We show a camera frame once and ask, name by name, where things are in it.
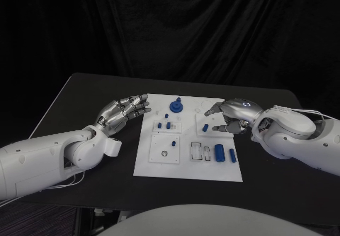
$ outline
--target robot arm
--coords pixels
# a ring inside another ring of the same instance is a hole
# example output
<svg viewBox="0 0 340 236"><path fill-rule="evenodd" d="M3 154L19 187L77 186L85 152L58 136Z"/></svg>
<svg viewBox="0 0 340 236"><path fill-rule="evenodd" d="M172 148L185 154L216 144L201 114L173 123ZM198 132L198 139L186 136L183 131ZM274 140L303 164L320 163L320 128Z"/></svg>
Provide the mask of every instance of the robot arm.
<svg viewBox="0 0 340 236"><path fill-rule="evenodd" d="M241 134L251 127L252 141L261 144L273 156L280 159L294 157L313 168L340 176L339 120L313 122L294 109L274 106L264 111L254 102L244 99L216 103L206 116L215 112L224 112L227 121L227 125L212 128L215 131Z"/></svg>
<svg viewBox="0 0 340 236"><path fill-rule="evenodd" d="M147 95L113 101L84 130L19 141L0 148L0 200L32 194L97 166L103 155L118 155L121 141L110 138L127 121L152 109ZM72 162L65 167L64 158Z"/></svg>

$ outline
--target robotic hand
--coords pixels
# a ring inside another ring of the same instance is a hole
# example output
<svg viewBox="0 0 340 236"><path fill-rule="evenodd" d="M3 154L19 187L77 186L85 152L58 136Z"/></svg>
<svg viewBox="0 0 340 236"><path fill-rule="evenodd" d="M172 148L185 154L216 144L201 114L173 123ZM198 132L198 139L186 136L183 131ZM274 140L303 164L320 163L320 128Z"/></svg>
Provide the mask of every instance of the robotic hand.
<svg viewBox="0 0 340 236"><path fill-rule="evenodd" d="M234 134L252 128L251 140L280 159L294 157L309 166L340 176L340 121L317 111L274 106L268 110L254 102L232 99L219 102L205 113L206 116L224 112L227 125L215 126L215 131ZM299 112L322 116L312 121Z"/></svg>
<svg viewBox="0 0 340 236"><path fill-rule="evenodd" d="M118 156L121 141L110 138L127 121L152 109L147 95L113 101L84 130L19 141L0 149L0 200L32 194ZM65 167L64 157L72 163Z"/></svg>

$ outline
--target black curtain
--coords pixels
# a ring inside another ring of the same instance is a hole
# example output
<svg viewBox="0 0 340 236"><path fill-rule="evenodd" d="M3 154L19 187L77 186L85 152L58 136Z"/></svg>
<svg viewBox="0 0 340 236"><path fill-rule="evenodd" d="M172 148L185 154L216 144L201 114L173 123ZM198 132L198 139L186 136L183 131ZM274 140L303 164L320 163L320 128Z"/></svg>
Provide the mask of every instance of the black curtain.
<svg viewBox="0 0 340 236"><path fill-rule="evenodd" d="M0 144L29 137L75 72L284 88L304 106L340 116L337 5L336 0L0 2L9 124Z"/></svg>

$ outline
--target peg board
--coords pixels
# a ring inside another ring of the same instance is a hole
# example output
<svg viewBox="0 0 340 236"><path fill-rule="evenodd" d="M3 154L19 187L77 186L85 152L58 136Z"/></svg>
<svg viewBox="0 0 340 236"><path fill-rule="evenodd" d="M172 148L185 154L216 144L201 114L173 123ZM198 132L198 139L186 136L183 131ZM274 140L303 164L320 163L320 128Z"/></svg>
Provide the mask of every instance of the peg board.
<svg viewBox="0 0 340 236"><path fill-rule="evenodd" d="M176 101L178 97L182 99L183 111L175 113L170 111L170 103ZM212 131L214 126L225 124L222 113L216 113L209 117L205 116L205 112L214 104L224 101L224 99L149 94L147 101L153 111L146 113L143 118L133 175L242 182L239 162L232 163L229 154L232 148L238 157L234 135ZM176 124L180 122L180 133L178 130L165 132L165 128L157 130L156 121L163 125L167 122L176 122ZM202 131L205 124L209 125L208 132ZM176 146L172 146L172 141L176 140L179 140ZM202 148L209 147L211 161L192 160L192 143L201 143ZM225 162L216 162L215 160L216 144L224 145Z"/></svg>

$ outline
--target small blue piece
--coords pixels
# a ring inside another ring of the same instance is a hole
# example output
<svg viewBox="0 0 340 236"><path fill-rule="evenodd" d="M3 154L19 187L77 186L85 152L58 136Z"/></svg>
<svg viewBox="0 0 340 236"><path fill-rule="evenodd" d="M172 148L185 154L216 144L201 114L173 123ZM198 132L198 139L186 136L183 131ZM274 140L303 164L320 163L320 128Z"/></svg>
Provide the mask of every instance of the small blue piece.
<svg viewBox="0 0 340 236"><path fill-rule="evenodd" d="M225 149L222 144L215 145L216 162L225 161Z"/></svg>
<svg viewBox="0 0 340 236"><path fill-rule="evenodd" d="M231 152L231 157L232 157L232 163L235 163L237 162L237 157L235 157L234 149L229 149L229 152Z"/></svg>
<svg viewBox="0 0 340 236"><path fill-rule="evenodd" d="M203 132L206 132L206 131L208 131L208 127L209 127L209 125L208 125L208 124L205 124L205 127L203 127Z"/></svg>
<svg viewBox="0 0 340 236"><path fill-rule="evenodd" d="M183 105L180 103L180 97L178 98L178 100L175 102L170 103L170 110L172 112L175 113L179 113L182 112L183 110Z"/></svg>

